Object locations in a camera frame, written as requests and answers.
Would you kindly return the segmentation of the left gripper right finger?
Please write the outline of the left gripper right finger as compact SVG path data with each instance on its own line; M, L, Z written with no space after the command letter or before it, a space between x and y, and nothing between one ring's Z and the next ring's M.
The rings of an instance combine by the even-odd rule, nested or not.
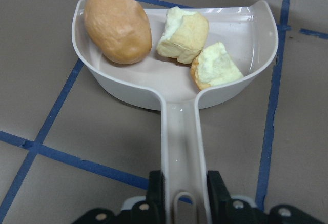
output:
M231 196L218 171L207 172L207 188L212 223L228 223L226 204Z

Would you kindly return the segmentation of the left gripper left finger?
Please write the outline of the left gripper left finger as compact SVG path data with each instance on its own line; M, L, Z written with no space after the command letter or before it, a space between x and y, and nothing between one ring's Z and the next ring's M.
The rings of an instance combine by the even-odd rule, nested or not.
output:
M155 223L165 223L164 179L160 170L149 173L146 202L150 205L151 217Z

